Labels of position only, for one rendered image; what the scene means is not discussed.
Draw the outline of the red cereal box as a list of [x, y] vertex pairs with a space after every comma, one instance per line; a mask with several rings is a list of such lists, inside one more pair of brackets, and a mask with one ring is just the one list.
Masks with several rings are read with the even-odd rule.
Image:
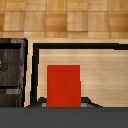
[[80, 107], [79, 65], [47, 66], [47, 107]]

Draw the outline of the light wooden bin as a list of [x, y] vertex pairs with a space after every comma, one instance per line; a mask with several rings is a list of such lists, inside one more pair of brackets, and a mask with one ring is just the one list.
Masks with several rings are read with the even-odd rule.
[[125, 50], [114, 49], [44, 49], [39, 51], [37, 98], [47, 94], [46, 67], [48, 65], [79, 65], [81, 96], [104, 107], [128, 106], [128, 39], [68, 39], [31, 38], [28, 40], [26, 100], [28, 105], [32, 78], [34, 44], [118, 44]]

